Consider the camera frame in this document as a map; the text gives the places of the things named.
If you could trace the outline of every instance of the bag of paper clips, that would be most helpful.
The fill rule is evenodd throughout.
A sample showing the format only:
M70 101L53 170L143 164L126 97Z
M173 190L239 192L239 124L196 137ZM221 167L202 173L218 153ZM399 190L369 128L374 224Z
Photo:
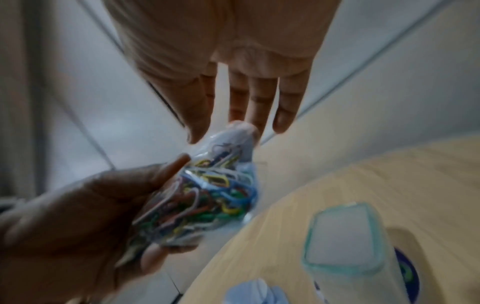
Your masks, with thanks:
M151 242L196 245L209 231L242 221L259 198L257 134L255 126L233 122L208 138L135 217L130 250Z

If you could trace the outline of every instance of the teal lid rim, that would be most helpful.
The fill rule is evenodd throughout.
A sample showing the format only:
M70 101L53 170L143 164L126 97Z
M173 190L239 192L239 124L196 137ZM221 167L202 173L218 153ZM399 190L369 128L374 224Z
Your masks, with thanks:
M358 208L362 207L367 210L368 216L368 223L370 227L370 232L372 235L372 242L373 242L373 254L375 257L375 263L370 265L362 265L362 266L333 266L333 265L326 265L326 264L315 264L310 263L307 261L307 252L310 246L310 241L312 238L313 227L317 223L317 220L322 213L330 213L330 212L337 212L341 209L346 208ZM359 203L351 203L347 205L341 205L337 207L328 208L326 210L320 211L313 216L313 219L310 222L308 228L308 234L306 236L305 245L303 247L303 254L301 258L301 263L306 271L322 271L327 274L339 274L345 276L362 276L362 275L373 275L380 271L383 267L384 260L386 257L385 253L385 244L382 240L382 226L380 223L379 217L376 215L375 209L373 209L370 204L359 202Z

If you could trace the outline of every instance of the hand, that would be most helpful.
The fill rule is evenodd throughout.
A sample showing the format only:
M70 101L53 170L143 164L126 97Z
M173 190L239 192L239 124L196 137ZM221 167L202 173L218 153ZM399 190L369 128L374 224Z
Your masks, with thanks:
M340 0L104 3L125 55L166 98L195 143L210 125L218 62L228 65L228 119L246 118L262 133L278 84L273 129L285 132Z
M101 296L152 273L169 253L191 247L149 247L115 267L133 217L188 161L108 171L0 215L0 302L64 303Z

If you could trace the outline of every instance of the person's left hand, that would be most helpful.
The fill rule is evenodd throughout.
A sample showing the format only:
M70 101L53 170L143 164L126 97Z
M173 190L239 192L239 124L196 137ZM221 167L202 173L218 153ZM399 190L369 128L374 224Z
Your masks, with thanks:
M154 272L169 253L193 250L150 246L115 267L134 216L189 160L104 172L0 215L0 302L102 296Z

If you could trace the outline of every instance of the wooden table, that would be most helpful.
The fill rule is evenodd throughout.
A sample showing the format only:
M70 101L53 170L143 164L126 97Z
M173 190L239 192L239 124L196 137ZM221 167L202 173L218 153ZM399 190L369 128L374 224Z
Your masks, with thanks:
M480 303L480 136L390 153L294 191L231 239L181 303L221 303L230 287L258 277L292 304L319 303L300 263L308 223L352 201L379 211L392 242L407 239L402 249L436 294L429 302Z

